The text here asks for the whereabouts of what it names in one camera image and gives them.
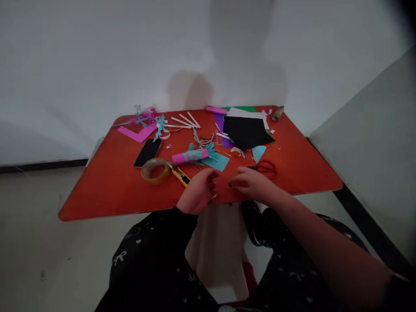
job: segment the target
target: orange table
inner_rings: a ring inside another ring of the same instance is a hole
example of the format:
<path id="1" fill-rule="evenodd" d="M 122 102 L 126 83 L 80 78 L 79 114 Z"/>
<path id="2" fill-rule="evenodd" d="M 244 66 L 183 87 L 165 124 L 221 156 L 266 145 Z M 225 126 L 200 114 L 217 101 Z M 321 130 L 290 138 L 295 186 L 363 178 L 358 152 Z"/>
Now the orange table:
<path id="1" fill-rule="evenodd" d="M 276 106 L 257 107 L 257 111 L 272 109 Z M 170 124 L 178 124 L 170 117 L 180 118 L 183 112 L 164 113 Z M 201 129 L 197 130 L 201 137 L 211 137 L 216 126 L 214 115 L 206 110 L 192 110 L 192 115 L 198 121 Z M 117 118 L 114 124 L 126 122 L 133 116 Z M 342 181 L 327 162 L 319 155 L 314 147 L 300 133 L 290 119 L 283 114 L 278 122 L 267 117 L 275 143 L 267 145 L 262 157 L 272 161 L 277 168 L 277 178 L 273 181 L 280 188 L 292 195 L 316 192 L 334 191 L 342 188 Z M 130 124 L 128 129 L 139 132 L 143 126 Z M 118 127 L 110 128 L 95 156 L 85 168 L 84 173 L 67 199 L 59 213 L 62 221 L 81 220 L 114 215 L 125 215 L 140 212 L 163 210 L 173 207 L 181 196 L 184 186 L 174 176 L 160 185 L 153 185 L 143 180 L 141 169 L 134 168 L 143 144 L 121 134 Z M 171 134 L 163 141 L 158 157 L 171 160 L 172 155 L 188 150 L 189 144 L 195 143 L 193 131 L 182 129 Z M 247 199 L 238 191 L 228 187 L 237 167 L 254 166 L 251 152 L 245 152 L 246 158 L 238 157 L 225 149 L 222 145 L 215 145 L 216 149 L 232 155 L 222 178 L 218 179 L 218 195 L 214 199 L 217 203 L 237 202 Z M 192 178 L 199 172 L 198 166 L 185 164 L 180 166 L 187 176 Z"/>

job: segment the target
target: red scissors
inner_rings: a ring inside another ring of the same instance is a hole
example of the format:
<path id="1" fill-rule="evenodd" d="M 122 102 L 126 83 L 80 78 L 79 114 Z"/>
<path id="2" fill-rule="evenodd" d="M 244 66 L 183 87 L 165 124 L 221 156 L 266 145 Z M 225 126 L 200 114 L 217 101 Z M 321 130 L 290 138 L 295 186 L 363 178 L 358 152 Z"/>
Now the red scissors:
<path id="1" fill-rule="evenodd" d="M 269 180 L 277 177 L 276 166 L 268 160 L 261 160 L 257 166 L 249 166 L 249 168 L 264 174 Z"/>

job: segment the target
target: yellow box cutter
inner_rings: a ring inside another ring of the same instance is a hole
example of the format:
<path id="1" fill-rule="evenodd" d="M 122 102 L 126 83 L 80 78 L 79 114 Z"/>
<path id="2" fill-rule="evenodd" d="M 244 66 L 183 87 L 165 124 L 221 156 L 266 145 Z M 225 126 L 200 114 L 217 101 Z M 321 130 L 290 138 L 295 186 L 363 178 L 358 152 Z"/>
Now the yellow box cutter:
<path id="1" fill-rule="evenodd" d="M 176 167 L 172 162 L 167 162 L 168 166 L 170 167 L 170 169 L 172 169 L 172 173 L 174 174 L 174 176 L 176 178 L 179 179 L 179 181 L 185 186 L 187 187 L 189 184 L 189 181 L 191 181 L 191 179 L 183 173 L 183 171 L 181 169 L 179 169 L 178 167 Z"/>

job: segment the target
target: phone screen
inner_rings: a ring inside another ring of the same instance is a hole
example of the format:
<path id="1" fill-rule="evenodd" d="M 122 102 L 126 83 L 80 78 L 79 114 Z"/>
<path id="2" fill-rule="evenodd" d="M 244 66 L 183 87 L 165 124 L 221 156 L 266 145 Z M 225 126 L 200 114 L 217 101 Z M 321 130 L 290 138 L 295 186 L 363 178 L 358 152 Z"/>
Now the phone screen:
<path id="1" fill-rule="evenodd" d="M 149 159 L 155 158 L 159 148 L 162 144 L 162 139 L 157 139 L 153 143 L 153 139 L 146 140 L 144 143 L 143 148 L 137 157 L 136 161 L 134 162 L 134 166 L 136 168 L 141 168 Z"/>

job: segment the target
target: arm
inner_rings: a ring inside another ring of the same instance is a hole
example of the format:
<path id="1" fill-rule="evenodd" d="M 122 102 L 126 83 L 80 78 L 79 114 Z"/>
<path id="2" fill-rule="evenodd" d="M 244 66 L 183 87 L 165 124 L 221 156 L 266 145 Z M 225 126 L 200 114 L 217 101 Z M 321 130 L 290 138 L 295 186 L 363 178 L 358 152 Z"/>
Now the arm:
<path id="1" fill-rule="evenodd" d="M 150 214 L 137 224 L 141 227 L 140 235 L 123 240 L 115 253 L 123 254 L 123 261 L 113 261 L 113 281 L 97 312 L 130 311 L 132 307 L 166 310 L 165 299 L 172 294 L 172 285 L 178 279 L 177 270 L 198 215 L 216 192 L 213 179 L 217 176 L 213 169 L 201 171 L 190 181 L 176 207 Z"/>
<path id="2" fill-rule="evenodd" d="M 241 182 L 247 186 L 235 185 Z M 338 298 L 356 309 L 375 308 L 382 303 L 393 277 L 385 265 L 261 173 L 240 167 L 230 183 L 280 215 Z"/>

